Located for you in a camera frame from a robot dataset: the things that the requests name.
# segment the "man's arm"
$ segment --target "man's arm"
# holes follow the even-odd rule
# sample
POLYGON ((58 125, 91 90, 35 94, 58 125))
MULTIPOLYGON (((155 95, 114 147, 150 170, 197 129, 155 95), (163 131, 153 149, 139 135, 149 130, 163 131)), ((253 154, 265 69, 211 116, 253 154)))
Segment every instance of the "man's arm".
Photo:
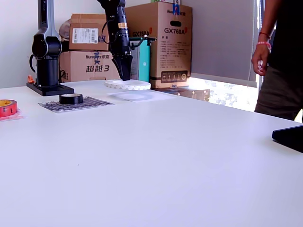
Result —
MULTIPOLYGON (((282 2, 283 0, 266 0, 264 21, 258 42, 267 42, 269 40, 269 36, 272 34, 272 31, 274 30, 274 26, 278 16, 278 11, 282 5, 282 2)), ((266 45, 258 45, 256 47, 255 53, 251 60, 255 73, 261 76, 264 76, 266 74, 268 56, 269 56, 269 49, 266 45), (259 61, 263 61, 262 69, 258 68, 259 61)))

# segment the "black shirt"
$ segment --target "black shirt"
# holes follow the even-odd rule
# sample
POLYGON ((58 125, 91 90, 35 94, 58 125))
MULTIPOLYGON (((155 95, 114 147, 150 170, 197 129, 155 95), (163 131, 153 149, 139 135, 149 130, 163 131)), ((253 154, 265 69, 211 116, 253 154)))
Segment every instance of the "black shirt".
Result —
POLYGON ((284 0, 278 13, 269 65, 282 72, 303 70, 303 0, 284 0))

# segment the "person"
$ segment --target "person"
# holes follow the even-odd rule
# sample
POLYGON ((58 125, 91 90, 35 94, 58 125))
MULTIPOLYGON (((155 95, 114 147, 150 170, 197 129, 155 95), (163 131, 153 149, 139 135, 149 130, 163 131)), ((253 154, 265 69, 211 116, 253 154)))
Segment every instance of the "person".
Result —
POLYGON ((264 76, 255 112, 294 120, 303 108, 303 0, 266 0, 264 20, 252 57, 264 76), (270 35, 276 23, 272 51, 270 35))

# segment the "robotic arm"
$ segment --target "robotic arm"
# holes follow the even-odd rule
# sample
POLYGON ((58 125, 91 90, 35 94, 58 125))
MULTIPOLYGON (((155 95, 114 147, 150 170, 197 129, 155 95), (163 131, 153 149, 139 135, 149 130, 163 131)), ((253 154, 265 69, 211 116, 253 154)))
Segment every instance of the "robotic arm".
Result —
MULTIPOLYGON (((123 81, 130 80, 130 71, 133 57, 131 50, 136 46, 130 46, 127 21, 125 16, 125 0, 97 0, 104 8, 109 33, 109 48, 113 55, 112 61, 118 69, 123 81)), ((38 0, 39 31, 34 36, 32 47, 33 57, 37 60, 37 68, 33 69, 30 58, 30 66, 36 72, 36 83, 27 83, 27 86, 42 96, 54 96, 74 93, 70 87, 59 84, 59 55, 62 45, 54 26, 53 0, 38 0)), ((155 38, 144 37, 148 45, 155 38)))
POLYGON ((97 0, 105 10, 109 34, 109 47, 113 62, 123 81, 130 80, 133 57, 128 37, 125 0, 97 0))

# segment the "window blind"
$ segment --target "window blind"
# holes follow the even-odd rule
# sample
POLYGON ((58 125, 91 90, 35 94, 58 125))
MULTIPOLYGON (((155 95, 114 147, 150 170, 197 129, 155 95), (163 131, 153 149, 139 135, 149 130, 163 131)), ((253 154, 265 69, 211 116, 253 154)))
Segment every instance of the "window blind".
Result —
POLYGON ((257 0, 182 0, 193 8, 192 77, 256 87, 257 0))

